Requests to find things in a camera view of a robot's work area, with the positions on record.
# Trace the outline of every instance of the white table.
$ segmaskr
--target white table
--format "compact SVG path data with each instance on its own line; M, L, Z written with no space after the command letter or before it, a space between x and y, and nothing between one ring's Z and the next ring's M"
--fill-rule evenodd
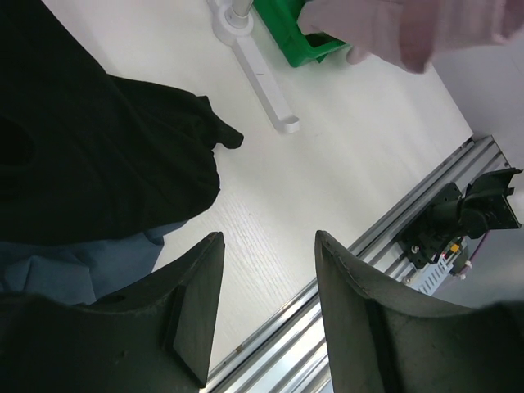
M205 94L246 136L237 151L216 149L223 191L167 237L157 264L224 232L212 367L314 278L317 229L351 244L471 136L434 70L349 67L344 53L292 69L256 17L253 36L301 121L282 136L213 35L206 0L44 2L110 74Z

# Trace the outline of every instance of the metal pole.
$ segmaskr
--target metal pole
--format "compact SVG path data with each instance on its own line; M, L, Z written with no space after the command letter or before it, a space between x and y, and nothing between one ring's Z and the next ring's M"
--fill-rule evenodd
M241 18L249 15L249 10L255 0L233 0L233 11Z

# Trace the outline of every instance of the gray wall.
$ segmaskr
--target gray wall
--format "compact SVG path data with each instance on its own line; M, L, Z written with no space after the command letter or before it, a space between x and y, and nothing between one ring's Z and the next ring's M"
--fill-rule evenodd
M524 168L524 36L439 56L434 65L473 132L493 134L509 162ZM522 202L524 174L512 185ZM524 300L524 230L493 231L472 263L466 280L448 280L437 297L471 307Z

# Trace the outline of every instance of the silver metal frame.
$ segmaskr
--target silver metal frame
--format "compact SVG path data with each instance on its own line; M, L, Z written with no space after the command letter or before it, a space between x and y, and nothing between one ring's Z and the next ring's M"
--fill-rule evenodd
M464 189L479 175L507 167L491 137L464 143L348 249L398 281L412 277L395 235L447 183ZM331 376L316 280L285 304L210 374L206 392L320 392Z

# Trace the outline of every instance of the green basket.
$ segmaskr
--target green basket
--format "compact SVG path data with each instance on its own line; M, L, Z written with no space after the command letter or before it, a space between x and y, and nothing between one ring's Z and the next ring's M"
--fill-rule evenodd
M304 0L255 0L255 8L292 67L322 61L328 54L350 47L338 39L321 34L305 37L296 21Z

